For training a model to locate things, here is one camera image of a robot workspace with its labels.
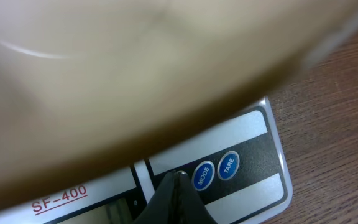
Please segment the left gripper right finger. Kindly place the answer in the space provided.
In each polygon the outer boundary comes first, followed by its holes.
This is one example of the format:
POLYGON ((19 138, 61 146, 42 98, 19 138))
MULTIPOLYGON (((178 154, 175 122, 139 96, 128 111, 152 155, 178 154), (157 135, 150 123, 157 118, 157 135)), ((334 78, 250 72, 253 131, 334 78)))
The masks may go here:
POLYGON ((207 211, 198 192, 191 184, 189 176, 183 172, 176 172, 176 213, 179 223, 187 224, 216 224, 207 211))

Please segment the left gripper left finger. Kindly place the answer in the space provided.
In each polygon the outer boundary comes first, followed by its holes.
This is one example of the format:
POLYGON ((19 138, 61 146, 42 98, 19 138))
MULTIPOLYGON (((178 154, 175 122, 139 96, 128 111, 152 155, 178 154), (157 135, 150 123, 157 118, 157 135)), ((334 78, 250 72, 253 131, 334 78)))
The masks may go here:
POLYGON ((170 172, 165 175, 144 211, 134 221, 134 224, 173 223, 175 219, 175 212, 172 206, 174 190, 175 174, 170 172))

